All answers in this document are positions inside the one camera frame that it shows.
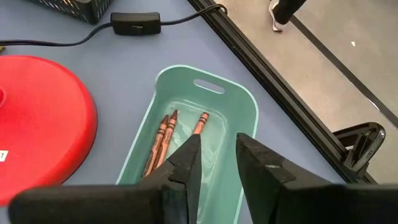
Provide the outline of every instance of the white sneaker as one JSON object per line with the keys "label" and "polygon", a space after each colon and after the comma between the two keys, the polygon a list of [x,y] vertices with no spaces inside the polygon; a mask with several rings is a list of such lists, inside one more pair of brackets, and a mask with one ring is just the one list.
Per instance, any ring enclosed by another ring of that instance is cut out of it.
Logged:
{"label": "white sneaker", "polygon": [[282,32],[286,25],[280,24],[275,20],[274,8],[279,4],[279,0],[272,0],[269,3],[268,11],[272,17],[272,30],[275,32]]}

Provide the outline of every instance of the blue table surface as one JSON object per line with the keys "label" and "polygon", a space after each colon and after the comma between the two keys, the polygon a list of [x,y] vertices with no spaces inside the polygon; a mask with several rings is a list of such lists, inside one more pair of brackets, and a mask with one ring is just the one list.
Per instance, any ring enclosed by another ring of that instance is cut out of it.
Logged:
{"label": "blue table surface", "polygon": [[[115,0],[110,12],[160,12],[163,21],[195,12],[187,0]],[[0,39],[76,42],[93,26],[24,0],[0,0]],[[334,183],[344,183],[294,122],[202,19],[162,28],[159,35],[122,37],[112,28],[76,47],[8,47],[6,55],[36,55],[73,71],[98,110],[95,143],[66,184],[114,184],[154,92],[156,75],[184,64],[245,86],[259,107],[256,139],[296,164]],[[0,223],[9,223],[0,208]],[[239,223],[251,223],[246,200]]]}

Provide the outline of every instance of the plastic bin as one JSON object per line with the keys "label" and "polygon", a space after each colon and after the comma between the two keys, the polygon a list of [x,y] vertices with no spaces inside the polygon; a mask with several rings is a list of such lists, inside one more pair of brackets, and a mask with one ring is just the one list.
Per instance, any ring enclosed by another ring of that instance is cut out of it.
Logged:
{"label": "plastic bin", "polygon": [[159,73],[155,94],[117,184],[141,180],[159,123],[174,110],[178,110],[178,121],[167,157],[192,134],[202,112],[210,115],[201,134],[202,179],[197,223],[236,223],[243,196],[236,164],[236,134],[254,137],[257,103],[245,87],[196,68],[176,65]]}
{"label": "plastic bin", "polygon": [[96,24],[113,0],[28,0],[49,9]]}

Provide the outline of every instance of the black clamp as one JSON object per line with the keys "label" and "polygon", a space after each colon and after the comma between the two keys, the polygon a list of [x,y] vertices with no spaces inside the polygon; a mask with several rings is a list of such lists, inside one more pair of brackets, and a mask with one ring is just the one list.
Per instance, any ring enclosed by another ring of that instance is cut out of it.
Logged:
{"label": "black clamp", "polygon": [[350,170],[363,177],[369,160],[375,155],[386,138],[386,130],[377,123],[364,123],[333,133],[347,151],[341,162]]}
{"label": "black clamp", "polygon": [[398,186],[332,184],[245,134],[236,158],[253,224],[398,223]]}
{"label": "black clamp", "polygon": [[200,184],[195,134],[138,184],[26,190],[11,201],[9,218],[12,224],[196,224]]}

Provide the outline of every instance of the white label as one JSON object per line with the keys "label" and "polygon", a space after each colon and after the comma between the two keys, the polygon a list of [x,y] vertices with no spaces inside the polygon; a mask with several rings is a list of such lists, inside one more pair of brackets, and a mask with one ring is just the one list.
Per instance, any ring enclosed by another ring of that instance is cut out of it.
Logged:
{"label": "white label", "polygon": [[8,151],[0,150],[0,162],[5,162],[7,157]]}

